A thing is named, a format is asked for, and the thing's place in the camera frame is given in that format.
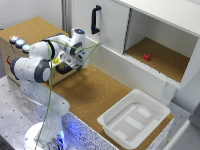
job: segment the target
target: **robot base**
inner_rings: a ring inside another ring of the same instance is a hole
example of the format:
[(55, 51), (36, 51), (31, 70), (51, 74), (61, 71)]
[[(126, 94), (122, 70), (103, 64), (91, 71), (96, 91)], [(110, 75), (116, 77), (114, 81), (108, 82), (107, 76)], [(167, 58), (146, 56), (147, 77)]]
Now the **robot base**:
[(25, 150), (49, 150), (48, 146), (42, 147), (40, 143), (38, 143), (37, 148), (35, 149), (36, 141), (34, 140), (34, 138), (36, 137), (37, 133), (40, 131), (42, 127), (42, 123), (43, 122), (35, 124), (26, 132), (25, 137), (24, 137)]

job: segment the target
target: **white wall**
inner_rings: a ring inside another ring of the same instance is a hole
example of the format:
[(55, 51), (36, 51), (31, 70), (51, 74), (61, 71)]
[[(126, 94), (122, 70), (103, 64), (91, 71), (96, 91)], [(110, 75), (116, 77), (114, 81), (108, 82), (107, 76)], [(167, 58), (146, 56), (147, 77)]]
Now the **white wall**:
[(173, 102), (192, 112), (200, 102), (200, 71), (181, 90), (178, 90)]
[(61, 0), (0, 0), (0, 28), (39, 16), (62, 29)]

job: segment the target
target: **plastic container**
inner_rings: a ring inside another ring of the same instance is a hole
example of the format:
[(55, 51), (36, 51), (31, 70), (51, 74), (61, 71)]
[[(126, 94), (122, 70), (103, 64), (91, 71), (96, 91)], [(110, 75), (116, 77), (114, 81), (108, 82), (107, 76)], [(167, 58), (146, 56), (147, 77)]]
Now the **plastic container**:
[(170, 109), (135, 89), (97, 121), (105, 133), (126, 149), (136, 149), (168, 116)]

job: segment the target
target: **gray floor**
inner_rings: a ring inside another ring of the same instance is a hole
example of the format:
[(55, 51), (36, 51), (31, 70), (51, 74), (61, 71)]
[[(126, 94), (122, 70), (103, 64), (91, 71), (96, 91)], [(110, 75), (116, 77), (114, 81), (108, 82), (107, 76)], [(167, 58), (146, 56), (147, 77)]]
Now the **gray floor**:
[(2, 60), (1, 52), (0, 52), (0, 78), (2, 78), (5, 75), (6, 75), (6, 73), (5, 73), (5, 69), (3, 66), (3, 60)]

